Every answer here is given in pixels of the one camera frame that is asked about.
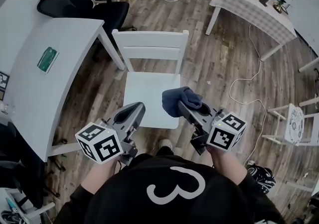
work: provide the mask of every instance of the chair backrest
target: chair backrest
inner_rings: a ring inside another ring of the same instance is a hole
[[[162,31],[112,31],[115,42],[130,72],[134,69],[130,59],[177,60],[175,73],[179,74],[187,45],[188,30],[183,33]]]
[[[91,0],[40,0],[37,10],[50,17],[88,18],[93,9]]]

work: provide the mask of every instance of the table with checkered tablecloth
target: table with checkered tablecloth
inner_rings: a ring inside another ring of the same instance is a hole
[[[261,57],[261,60],[264,61],[286,43],[297,37],[288,15],[284,12],[281,14],[276,12],[272,7],[273,2],[275,0],[270,0],[268,6],[264,7],[259,0],[211,0],[209,4],[214,6],[215,10],[206,34],[210,34],[219,11],[223,8],[255,25],[278,42],[278,46],[272,48]]]

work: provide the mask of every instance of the person's arm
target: person's arm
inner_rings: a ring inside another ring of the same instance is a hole
[[[102,165],[94,164],[83,182],[70,196],[70,201],[61,208],[55,224],[80,224],[84,222],[86,209],[92,196],[115,173],[117,158]]]
[[[215,169],[238,185],[245,194],[250,207],[254,210],[256,221],[267,220],[285,224],[276,206],[260,190],[258,183],[232,152],[225,152],[211,146],[207,150],[211,154]]]

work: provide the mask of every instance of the mesh chair back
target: mesh chair back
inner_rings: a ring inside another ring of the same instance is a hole
[[[50,17],[89,18],[93,9],[91,0],[41,0],[37,10]]]

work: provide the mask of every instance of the checkered tablecloth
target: checkered tablecloth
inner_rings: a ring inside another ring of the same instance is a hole
[[[297,37],[292,24],[289,25],[289,28],[286,27],[276,18],[268,14],[264,9],[247,0],[211,0],[209,4],[211,6],[221,7],[237,16],[240,16],[264,31],[282,45]]]

